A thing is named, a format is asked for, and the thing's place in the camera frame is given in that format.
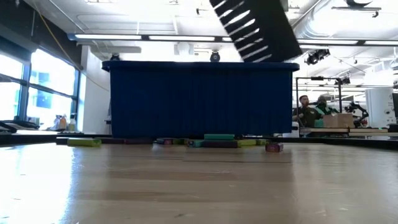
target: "black cable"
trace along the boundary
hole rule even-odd
[[[338,58],[338,57],[335,57],[335,56],[333,56],[333,55],[332,55],[332,57],[334,57],[335,59],[339,60],[339,61],[342,62],[342,63],[345,63],[346,65],[349,65],[350,67],[353,67],[353,68],[355,68],[355,69],[357,69],[357,70],[359,70],[359,71],[361,71],[361,72],[367,74],[367,72],[365,72],[364,70],[362,70],[362,69],[360,69],[360,68],[357,68],[357,67],[355,67],[354,65],[350,65],[349,63],[343,61],[342,59],[340,59],[340,58]]]

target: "window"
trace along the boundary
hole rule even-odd
[[[0,54],[0,73],[10,77],[22,78],[24,65],[13,58]]]
[[[71,98],[29,88],[27,116],[30,121],[39,124],[40,129],[51,128],[56,115],[69,117],[71,109]]]
[[[20,90],[18,83],[0,83],[0,120],[12,120],[18,115]]]
[[[75,68],[43,50],[32,54],[30,82],[73,95]]]

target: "yellow block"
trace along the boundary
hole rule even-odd
[[[255,139],[238,140],[240,146],[255,146],[257,144]]]
[[[70,138],[68,139],[68,146],[88,146],[88,147],[100,147],[100,139],[79,139]]]
[[[266,139],[257,139],[256,140],[258,146],[266,146],[268,145],[268,140]]]

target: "person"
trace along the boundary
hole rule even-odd
[[[310,101],[307,95],[300,96],[299,98],[301,107],[298,108],[298,119],[297,119],[297,108],[293,110],[293,121],[298,121],[299,125],[304,128],[314,128],[315,120],[321,119],[322,115],[314,108],[309,107]]]
[[[319,96],[318,97],[318,101],[317,101],[317,106],[315,107],[315,109],[323,115],[329,115],[332,113],[339,113],[336,109],[328,106],[327,102],[326,102],[326,98],[324,96]]]

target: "desk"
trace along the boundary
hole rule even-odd
[[[348,134],[349,137],[358,136],[398,136],[398,133],[389,133],[387,129],[377,128],[302,128],[300,134]]]
[[[0,148],[0,218],[96,224],[398,220],[398,202],[390,200],[397,192],[397,153],[324,144],[285,144],[280,154],[256,146],[230,150],[54,143]]]

